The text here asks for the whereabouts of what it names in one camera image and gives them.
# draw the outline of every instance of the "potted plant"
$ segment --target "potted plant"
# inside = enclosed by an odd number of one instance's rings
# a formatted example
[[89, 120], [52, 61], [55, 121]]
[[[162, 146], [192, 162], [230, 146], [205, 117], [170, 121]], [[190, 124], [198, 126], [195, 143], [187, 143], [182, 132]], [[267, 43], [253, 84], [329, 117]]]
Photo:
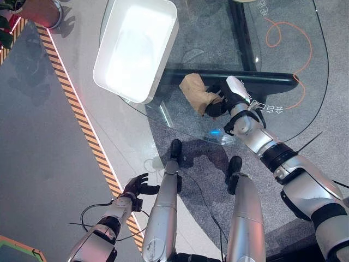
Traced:
[[46, 28], [55, 28], [62, 19], [62, 7], [58, 0], [4, 0], [0, 10], [30, 19]]
[[0, 28], [4, 29], [4, 30], [0, 29], [0, 43], [3, 45], [4, 48], [10, 49], [13, 41], [13, 35], [6, 32], [10, 30], [10, 24], [7, 21], [6, 17], [1, 15], [0, 15]]

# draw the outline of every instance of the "yellow and black striped tape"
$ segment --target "yellow and black striped tape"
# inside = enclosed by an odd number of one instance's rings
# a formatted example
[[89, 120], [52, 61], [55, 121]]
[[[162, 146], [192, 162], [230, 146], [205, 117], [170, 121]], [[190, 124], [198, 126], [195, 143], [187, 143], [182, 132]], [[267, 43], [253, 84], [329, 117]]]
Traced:
[[[20, 19], [18, 24], [13, 29], [12, 34], [14, 35], [14, 42], [17, 40], [18, 36], [24, 29], [25, 24], [27, 23], [26, 19]], [[115, 179], [115, 175], [113, 173], [113, 170], [111, 169], [109, 162], [107, 158], [105, 157], [104, 151], [100, 146], [99, 140], [96, 137], [96, 134], [94, 130], [91, 128], [90, 122], [85, 114], [85, 111], [83, 110], [83, 107], [77, 97], [77, 94], [72, 87], [72, 84], [69, 80], [68, 73], [65, 71], [65, 68], [62, 64], [62, 61], [57, 53], [57, 50], [54, 46], [54, 43], [52, 42], [51, 36], [49, 35], [46, 28], [42, 27], [39, 24], [36, 24], [37, 30], [40, 34], [41, 41], [43, 43], [43, 46], [46, 49], [46, 52], [48, 54], [48, 57], [52, 63], [52, 66], [55, 70], [55, 73], [58, 77], [59, 82], [61, 83], [61, 87], [67, 97], [67, 100], [71, 106], [71, 109], [74, 112], [74, 115], [81, 127], [81, 130], [83, 134], [85, 135], [85, 138], [88, 141], [88, 144], [92, 150], [92, 153], [94, 154], [96, 161], [101, 169], [101, 172], [103, 173], [105, 180], [109, 186], [109, 189], [114, 197], [118, 197], [122, 190], [120, 188], [120, 185]], [[0, 65], [3, 63], [3, 61], [6, 59], [8, 53], [10, 50], [2, 49], [0, 50]], [[139, 249], [139, 251], [142, 250], [143, 245], [143, 235], [142, 233], [139, 233], [141, 231], [140, 227], [138, 226], [136, 219], [134, 215], [130, 216], [130, 218], [127, 220], [128, 228], [130, 229], [132, 234], [134, 235], [135, 243]]]
[[[24, 26], [27, 24], [28, 20], [20, 18], [17, 25], [13, 28], [12, 31], [10, 31], [10, 34], [13, 35], [13, 42], [12, 45], [17, 41], [17, 38], [19, 37], [20, 33], [23, 31]], [[6, 57], [8, 56], [10, 52], [10, 49], [1, 48], [0, 49], [0, 66], [5, 61]]]

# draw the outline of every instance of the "white plastic box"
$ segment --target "white plastic box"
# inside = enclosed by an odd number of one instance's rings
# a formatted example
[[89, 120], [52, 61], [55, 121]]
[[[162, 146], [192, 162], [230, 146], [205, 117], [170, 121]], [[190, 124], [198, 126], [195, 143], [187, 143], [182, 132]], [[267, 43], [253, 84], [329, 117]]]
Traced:
[[172, 2], [115, 0], [93, 69], [95, 83], [132, 102], [150, 102], [177, 33]]

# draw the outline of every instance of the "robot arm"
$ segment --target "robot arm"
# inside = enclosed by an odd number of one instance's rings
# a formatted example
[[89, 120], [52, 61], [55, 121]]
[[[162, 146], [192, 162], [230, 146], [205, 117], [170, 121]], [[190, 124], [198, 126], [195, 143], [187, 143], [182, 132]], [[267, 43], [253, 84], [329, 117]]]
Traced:
[[148, 174], [131, 179], [124, 193], [112, 202], [99, 222], [73, 247], [68, 262], [114, 262], [116, 238], [132, 211], [141, 211], [139, 194], [157, 194], [159, 186], [148, 186]]
[[238, 80], [227, 80], [222, 89], [225, 97], [233, 101], [228, 108], [232, 120], [225, 132], [239, 137], [274, 174], [284, 186], [281, 198], [293, 213], [313, 222], [323, 256], [328, 261], [348, 261], [349, 216], [340, 189], [313, 163], [260, 124], [254, 105], [241, 95], [244, 92], [236, 92], [244, 89]]

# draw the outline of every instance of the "glass table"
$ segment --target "glass table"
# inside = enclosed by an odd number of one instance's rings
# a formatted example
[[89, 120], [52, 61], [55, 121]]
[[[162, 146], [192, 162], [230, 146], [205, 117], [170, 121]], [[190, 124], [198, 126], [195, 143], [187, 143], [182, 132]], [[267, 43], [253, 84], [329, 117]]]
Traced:
[[[326, 44], [313, 1], [172, 2], [179, 32], [154, 99], [126, 103], [185, 134], [241, 147], [224, 133], [228, 113], [216, 119], [199, 116], [178, 86], [189, 73], [199, 73], [206, 86], [234, 75], [261, 103], [268, 130], [281, 140], [307, 128], [320, 110], [328, 81]], [[100, 40], [113, 3], [106, 6]]]

